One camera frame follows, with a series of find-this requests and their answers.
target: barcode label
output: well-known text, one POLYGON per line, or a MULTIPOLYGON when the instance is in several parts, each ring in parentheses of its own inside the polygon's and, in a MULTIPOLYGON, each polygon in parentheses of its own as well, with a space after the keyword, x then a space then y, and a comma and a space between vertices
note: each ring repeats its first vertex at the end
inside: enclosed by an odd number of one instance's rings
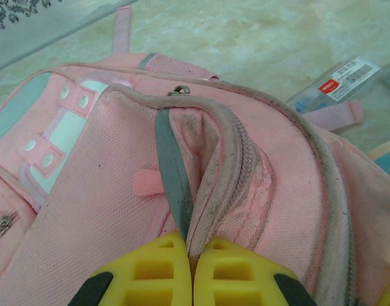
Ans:
POLYGON ((332 74, 331 79, 338 82, 339 86, 332 92, 327 93, 327 95, 340 102, 346 95, 379 70, 379 66, 357 57, 332 74))

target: metal zipper pull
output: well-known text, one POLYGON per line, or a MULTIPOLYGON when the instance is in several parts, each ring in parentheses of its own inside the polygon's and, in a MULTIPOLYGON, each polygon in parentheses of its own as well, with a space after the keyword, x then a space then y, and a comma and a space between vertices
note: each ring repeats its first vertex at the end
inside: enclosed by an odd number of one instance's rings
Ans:
POLYGON ((181 96, 183 94, 190 94, 191 90, 188 86, 178 85, 174 88, 174 91, 167 93, 167 96, 181 96))
POLYGON ((13 217, 10 215, 3 215, 0 218, 0 236, 3 236, 11 227, 13 217))

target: pink backpack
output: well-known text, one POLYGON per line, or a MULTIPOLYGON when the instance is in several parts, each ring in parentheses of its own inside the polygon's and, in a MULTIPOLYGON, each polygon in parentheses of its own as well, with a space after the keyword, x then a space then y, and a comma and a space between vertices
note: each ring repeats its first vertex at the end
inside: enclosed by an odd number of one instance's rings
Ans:
POLYGON ((390 282, 390 176, 263 92, 160 54, 23 81, 0 108, 0 305, 67 305, 172 231, 281 264, 319 305, 390 282))

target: red label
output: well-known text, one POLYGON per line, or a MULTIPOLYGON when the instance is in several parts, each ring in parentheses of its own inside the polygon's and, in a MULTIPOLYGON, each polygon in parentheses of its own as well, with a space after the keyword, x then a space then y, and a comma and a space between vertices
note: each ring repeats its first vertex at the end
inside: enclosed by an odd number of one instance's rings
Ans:
POLYGON ((336 80, 329 80, 324 85, 320 86, 319 90, 322 91, 325 94, 329 94, 330 92, 333 92, 338 85, 340 85, 336 80))

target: carpet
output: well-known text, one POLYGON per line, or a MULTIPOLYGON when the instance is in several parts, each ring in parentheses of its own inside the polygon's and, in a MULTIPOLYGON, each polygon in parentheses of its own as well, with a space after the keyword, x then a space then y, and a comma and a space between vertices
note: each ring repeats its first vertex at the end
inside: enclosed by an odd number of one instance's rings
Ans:
POLYGON ((0 0, 0 70, 134 0, 0 0))

